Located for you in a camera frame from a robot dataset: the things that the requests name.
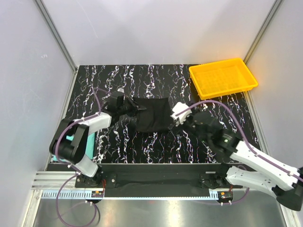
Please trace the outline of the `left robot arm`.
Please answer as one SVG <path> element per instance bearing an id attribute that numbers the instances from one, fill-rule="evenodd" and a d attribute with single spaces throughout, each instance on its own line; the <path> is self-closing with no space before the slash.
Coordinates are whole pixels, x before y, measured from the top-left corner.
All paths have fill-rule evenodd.
<path id="1" fill-rule="evenodd" d="M 102 168 L 86 154 L 89 135 L 113 126 L 125 114 L 135 116 L 146 107 L 121 91 L 110 94 L 104 104 L 101 104 L 95 90 L 93 94 L 98 111 L 75 120 L 62 119 L 50 143 L 49 152 L 56 156 L 59 163 L 73 168 L 78 180 L 85 179 L 91 187 L 98 187 L 105 180 L 102 179 Z"/>

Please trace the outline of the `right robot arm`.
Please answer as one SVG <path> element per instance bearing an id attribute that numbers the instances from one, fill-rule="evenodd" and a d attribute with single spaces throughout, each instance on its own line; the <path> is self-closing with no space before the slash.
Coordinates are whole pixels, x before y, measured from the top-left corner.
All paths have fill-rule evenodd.
<path id="1" fill-rule="evenodd" d="M 238 161 L 252 171 L 221 163 L 210 179 L 202 182 L 208 186 L 244 186 L 266 193 L 281 205 L 300 211 L 303 206 L 303 170 L 288 166 L 246 143 L 236 133 L 225 129 L 216 120 L 205 120 L 202 112 L 173 110 L 171 117 L 177 126 L 184 126 L 211 151 Z"/>

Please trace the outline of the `black t shirt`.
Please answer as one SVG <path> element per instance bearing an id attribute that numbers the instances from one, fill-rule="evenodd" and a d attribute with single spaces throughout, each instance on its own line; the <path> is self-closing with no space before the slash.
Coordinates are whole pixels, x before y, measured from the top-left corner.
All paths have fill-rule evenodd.
<path id="1" fill-rule="evenodd" d="M 139 98 L 134 97 L 134 101 L 143 107 L 136 113 L 136 128 L 138 132 L 162 132 L 169 131 L 174 120 L 171 117 L 172 111 L 168 98 Z"/>

